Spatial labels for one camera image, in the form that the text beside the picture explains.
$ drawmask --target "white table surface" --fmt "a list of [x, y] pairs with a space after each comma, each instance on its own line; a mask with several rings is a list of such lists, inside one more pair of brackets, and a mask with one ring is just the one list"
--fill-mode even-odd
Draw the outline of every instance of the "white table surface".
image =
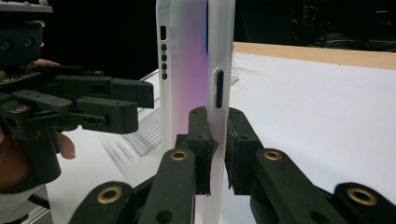
[[[231, 87], [230, 107], [246, 114], [265, 147], [286, 152], [327, 191], [357, 182], [396, 203], [396, 70], [243, 53], [236, 53], [234, 62], [239, 80]], [[155, 175], [162, 155], [153, 150], [139, 157], [119, 134], [81, 129], [65, 134], [77, 158], [59, 157], [63, 173], [47, 185], [56, 224], [67, 223], [100, 184], [136, 186]], [[249, 197], [234, 196], [226, 181], [220, 223], [255, 223]]]

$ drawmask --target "metal screw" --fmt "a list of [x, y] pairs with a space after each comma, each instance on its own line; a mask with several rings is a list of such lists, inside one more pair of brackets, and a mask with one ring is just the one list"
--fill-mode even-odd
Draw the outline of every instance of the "metal screw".
[[59, 105], [70, 105], [70, 101], [61, 101]]
[[26, 41], [25, 41], [25, 43], [24, 43], [24, 46], [27, 48], [27, 49], [30, 49], [32, 46], [34, 46], [35, 45], [35, 41], [33, 40], [33, 38], [27, 38], [26, 39]]
[[177, 151], [177, 152], [172, 153], [171, 158], [174, 161], [183, 161], [183, 160], [186, 160], [187, 153], [185, 153], [184, 151]]
[[39, 3], [41, 6], [47, 6], [47, 5], [49, 4], [49, 2], [48, 2], [47, 0], [39, 0], [38, 3]]
[[350, 188], [346, 191], [347, 195], [355, 202], [364, 205], [376, 205], [376, 197], [365, 189]]
[[23, 111], [25, 111], [25, 110], [27, 110], [27, 106], [26, 106], [26, 105], [19, 106], [19, 107], [16, 109], [17, 112], [23, 112]]
[[270, 161], [280, 161], [282, 159], [282, 154], [276, 151], [266, 151], [264, 152], [264, 157]]
[[111, 186], [102, 189], [98, 194], [97, 201], [99, 203], [114, 203], [122, 195], [122, 188], [120, 186]]
[[0, 45], [0, 50], [3, 51], [3, 52], [9, 51], [9, 50], [11, 50], [11, 48], [12, 48], [12, 44], [8, 40], [4, 41]]

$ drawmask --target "finger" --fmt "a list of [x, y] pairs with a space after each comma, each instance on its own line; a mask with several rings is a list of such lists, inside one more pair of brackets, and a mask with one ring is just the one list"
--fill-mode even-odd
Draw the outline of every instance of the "finger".
[[76, 150], [73, 142], [66, 135], [62, 133], [57, 134], [62, 157], [69, 160], [74, 159], [76, 157]]
[[2, 143], [4, 140], [4, 133], [3, 133], [3, 129], [0, 127], [0, 143]]
[[35, 61], [35, 64], [40, 65], [40, 66], [56, 66], [60, 65], [56, 62], [50, 61], [50, 60], [44, 60], [44, 59], [39, 59]]
[[16, 142], [8, 136], [0, 144], [0, 192], [22, 182], [29, 168]]
[[5, 78], [7, 76], [7, 73], [3, 70], [0, 70], [0, 78]]

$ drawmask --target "white smartphone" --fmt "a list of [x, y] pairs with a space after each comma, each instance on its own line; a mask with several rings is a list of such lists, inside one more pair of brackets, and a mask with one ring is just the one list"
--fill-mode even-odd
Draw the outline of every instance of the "white smartphone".
[[157, 38], [162, 149], [188, 133], [189, 112], [205, 106], [212, 136], [219, 142], [211, 171], [211, 196], [196, 209], [202, 220], [219, 223], [224, 151], [233, 58], [234, 0], [158, 0]]

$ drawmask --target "human hand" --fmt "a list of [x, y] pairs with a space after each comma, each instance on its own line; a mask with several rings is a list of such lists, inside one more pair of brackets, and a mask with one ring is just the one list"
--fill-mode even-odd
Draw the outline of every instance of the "human hand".
[[[76, 152], [73, 142], [62, 133], [57, 135], [62, 157], [74, 159]], [[17, 139], [4, 135], [0, 127], [0, 192], [18, 185], [28, 174], [29, 167]]]

